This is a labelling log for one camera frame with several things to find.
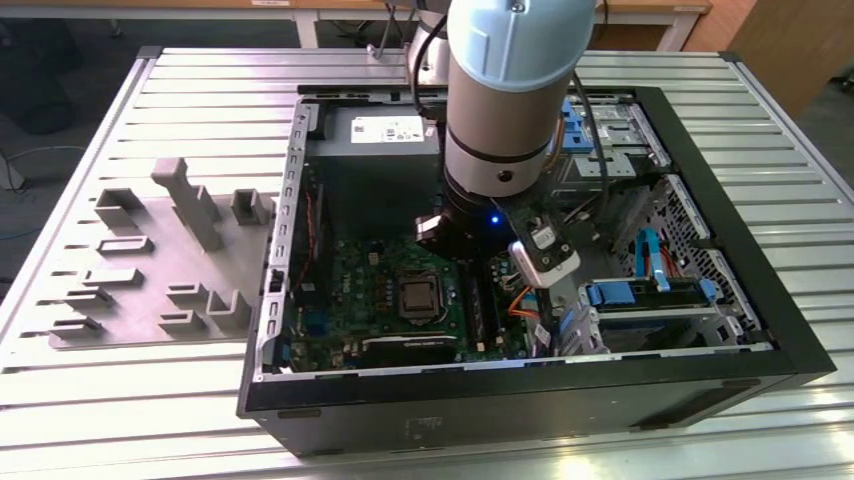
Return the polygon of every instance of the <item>blue latch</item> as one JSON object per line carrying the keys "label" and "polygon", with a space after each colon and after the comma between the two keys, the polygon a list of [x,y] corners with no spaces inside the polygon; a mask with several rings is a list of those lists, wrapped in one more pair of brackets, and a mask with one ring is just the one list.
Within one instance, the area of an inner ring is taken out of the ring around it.
{"label": "blue latch", "polygon": [[636,277],[646,277],[646,265],[644,259],[644,245],[648,245],[650,252],[650,269],[652,277],[658,283],[661,292],[671,291],[671,283],[665,274],[665,262],[663,260],[663,251],[658,245],[658,233],[652,228],[642,228],[636,238]]}
{"label": "blue latch", "polygon": [[561,320],[561,330],[560,330],[561,333],[564,333],[566,329],[570,328],[570,324],[573,323],[574,319],[576,319],[576,310],[570,310],[570,313],[568,313],[566,316],[564,317],[564,320]]}
{"label": "blue latch", "polygon": [[632,293],[629,282],[606,282],[597,285],[606,305],[632,305],[636,303],[636,295]]}
{"label": "blue latch", "polygon": [[602,305],[602,292],[598,285],[588,285],[588,298],[592,305]]}
{"label": "blue latch", "polygon": [[716,282],[713,282],[708,278],[704,278],[700,281],[700,288],[704,291],[704,295],[707,295],[709,303],[715,303],[716,298],[719,298],[719,286]]}

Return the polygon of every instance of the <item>label sticker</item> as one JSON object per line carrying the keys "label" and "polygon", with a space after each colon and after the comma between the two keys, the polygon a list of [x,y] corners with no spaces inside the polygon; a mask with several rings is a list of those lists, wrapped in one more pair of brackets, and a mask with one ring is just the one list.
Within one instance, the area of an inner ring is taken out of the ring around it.
{"label": "label sticker", "polygon": [[353,143],[401,143],[425,141],[422,117],[357,117],[353,119]]}
{"label": "label sticker", "polygon": [[534,329],[534,335],[537,335],[537,338],[540,339],[540,341],[544,342],[544,345],[552,345],[552,334],[541,324],[537,324],[537,329]]}

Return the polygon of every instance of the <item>motherboard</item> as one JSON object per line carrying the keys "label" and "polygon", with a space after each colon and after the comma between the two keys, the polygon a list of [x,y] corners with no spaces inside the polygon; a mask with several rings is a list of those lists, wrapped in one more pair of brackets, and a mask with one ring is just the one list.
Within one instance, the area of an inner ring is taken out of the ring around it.
{"label": "motherboard", "polygon": [[500,326],[496,338],[485,342],[469,331],[460,265],[406,237],[338,241],[330,306],[298,312],[293,368],[324,371],[526,358],[525,322],[508,313],[513,292],[505,279],[516,267],[500,256],[489,268]]}

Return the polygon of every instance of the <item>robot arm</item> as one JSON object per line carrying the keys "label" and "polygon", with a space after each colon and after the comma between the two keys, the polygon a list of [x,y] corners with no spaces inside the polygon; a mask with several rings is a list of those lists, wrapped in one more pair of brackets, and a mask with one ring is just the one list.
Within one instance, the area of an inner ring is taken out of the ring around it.
{"label": "robot arm", "polygon": [[[448,14],[445,183],[454,212],[445,224],[420,219],[420,236],[433,249],[464,238],[489,244],[490,233],[478,235],[478,228],[498,207],[516,232],[512,256],[537,288],[580,265],[560,215],[532,190],[594,13],[596,0],[456,0]],[[454,230],[448,223],[462,225],[456,234],[430,231]]]}

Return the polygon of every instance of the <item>floor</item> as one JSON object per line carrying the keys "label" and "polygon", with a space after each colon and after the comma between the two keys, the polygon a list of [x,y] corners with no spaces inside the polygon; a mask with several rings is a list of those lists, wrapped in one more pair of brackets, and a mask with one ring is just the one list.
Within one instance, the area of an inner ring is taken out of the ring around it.
{"label": "floor", "polygon": [[[293,24],[282,21],[125,21],[123,36],[111,38],[107,21],[69,22],[78,46],[86,58],[85,67],[63,75],[62,83],[78,106],[75,126],[45,136],[25,134],[0,116],[0,149],[9,154],[42,146],[86,147],[102,117],[134,63],[139,47],[298,47]],[[366,41],[380,43],[385,23],[370,25],[354,38],[358,25],[322,22],[318,37],[322,47],[354,47]],[[390,39],[392,45],[400,36]],[[854,182],[854,95],[829,85],[799,125],[813,139],[843,176]],[[23,157],[15,167],[29,179],[21,192],[0,190],[0,300],[11,280],[27,258],[38,231],[51,214],[66,182],[74,173],[82,152],[42,151]]]}

